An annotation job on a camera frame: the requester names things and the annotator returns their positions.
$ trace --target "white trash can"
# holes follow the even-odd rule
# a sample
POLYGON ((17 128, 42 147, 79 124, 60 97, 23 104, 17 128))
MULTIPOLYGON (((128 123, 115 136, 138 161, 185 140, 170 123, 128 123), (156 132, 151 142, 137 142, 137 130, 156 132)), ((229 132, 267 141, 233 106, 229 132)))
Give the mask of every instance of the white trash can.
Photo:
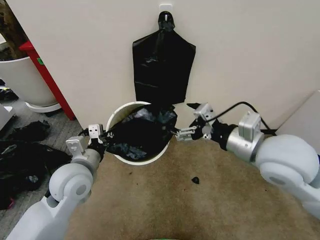
MULTIPOLYGON (((122 105, 117 110, 115 110, 114 113, 111 115, 111 117, 108 120, 108 123, 106 124, 105 130, 108 131, 116 123, 122 121, 125 117, 127 117, 133 110, 147 104, 150 104, 150 103, 146 101, 133 101, 133 102, 129 102, 127 104, 122 105)), ((164 149, 158 155, 142 161, 130 161, 130 160, 124 159, 119 155, 115 155, 115 157, 126 164, 136 165, 136 166, 147 165, 147 164, 153 163, 155 160, 160 158, 162 154, 164 154, 165 151, 167 150, 168 145, 169 143, 164 147, 164 149)))

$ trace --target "floor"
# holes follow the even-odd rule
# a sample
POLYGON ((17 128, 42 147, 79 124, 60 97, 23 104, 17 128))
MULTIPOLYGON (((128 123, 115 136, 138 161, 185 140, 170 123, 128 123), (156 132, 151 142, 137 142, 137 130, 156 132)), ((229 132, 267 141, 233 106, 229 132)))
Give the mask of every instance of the floor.
POLYGON ((212 141, 172 139, 165 154, 145 166, 107 153, 65 239, 161 238, 315 240, 320 220, 212 141))
MULTIPOLYGON (((34 121, 47 120, 50 124, 49 136, 39 143, 48 145, 55 149, 68 152, 65 141, 72 136, 77 136, 82 130, 77 120, 70 121, 63 111, 57 112, 51 117, 43 113, 30 111, 26 104, 18 99, 14 101, 1 101, 4 106, 12 106, 16 112, 16 117, 12 118, 8 124, 0 131, 0 139, 5 139, 13 128, 20 128, 34 121)), ((0 239, 5 239, 16 225, 23 213, 35 202, 39 201, 49 186, 49 177, 36 191, 22 192, 15 198, 15 206, 9 210, 0 210, 0 239)))

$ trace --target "black cable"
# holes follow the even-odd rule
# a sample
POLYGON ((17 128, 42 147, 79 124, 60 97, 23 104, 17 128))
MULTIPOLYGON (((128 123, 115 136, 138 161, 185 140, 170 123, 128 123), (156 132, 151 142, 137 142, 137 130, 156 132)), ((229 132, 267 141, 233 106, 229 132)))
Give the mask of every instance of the black cable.
MULTIPOLYGON (((221 116, 225 115, 226 113, 230 112, 230 110, 234 109, 235 107, 239 106, 239 105, 246 105, 248 106, 249 108, 251 108, 255 113, 258 114, 258 111, 255 109, 254 106, 252 106, 250 103, 246 102, 246 101, 240 101, 240 102, 237 102, 236 104, 232 105, 231 107, 229 107, 227 110, 221 112, 220 114, 218 114, 217 116, 205 121, 206 123, 208 122, 211 122, 213 120, 216 120, 217 118, 220 118, 221 116)), ((276 136, 276 133, 275 133, 275 130, 274 129, 271 129, 268 124, 265 122, 265 120, 261 117, 261 122, 263 123, 263 125, 266 127, 266 129, 269 130, 269 132, 273 135, 273 136, 276 136)))

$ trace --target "green object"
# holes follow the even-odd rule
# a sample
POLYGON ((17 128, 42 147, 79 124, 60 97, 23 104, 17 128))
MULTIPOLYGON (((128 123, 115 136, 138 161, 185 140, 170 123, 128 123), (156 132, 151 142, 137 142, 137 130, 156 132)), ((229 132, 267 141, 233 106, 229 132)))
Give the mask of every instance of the green object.
POLYGON ((38 63, 39 63, 40 65, 45 65, 44 62, 42 61, 42 59, 41 59, 40 57, 37 57, 36 59, 38 60, 38 63))

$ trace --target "white wall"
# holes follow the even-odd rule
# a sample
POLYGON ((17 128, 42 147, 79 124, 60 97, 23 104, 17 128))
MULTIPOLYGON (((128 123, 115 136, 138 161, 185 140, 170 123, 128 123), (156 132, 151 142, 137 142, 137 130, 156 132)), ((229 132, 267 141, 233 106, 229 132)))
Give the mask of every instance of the white wall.
MULTIPOLYGON (((7 1, 82 127, 135 100, 132 42, 158 29, 160 1, 7 1)), ((276 128, 320 89, 320 1, 167 2, 176 32, 196 45, 186 103, 220 112, 248 101, 276 128)), ((185 104, 177 112, 178 127, 193 120, 185 104)))

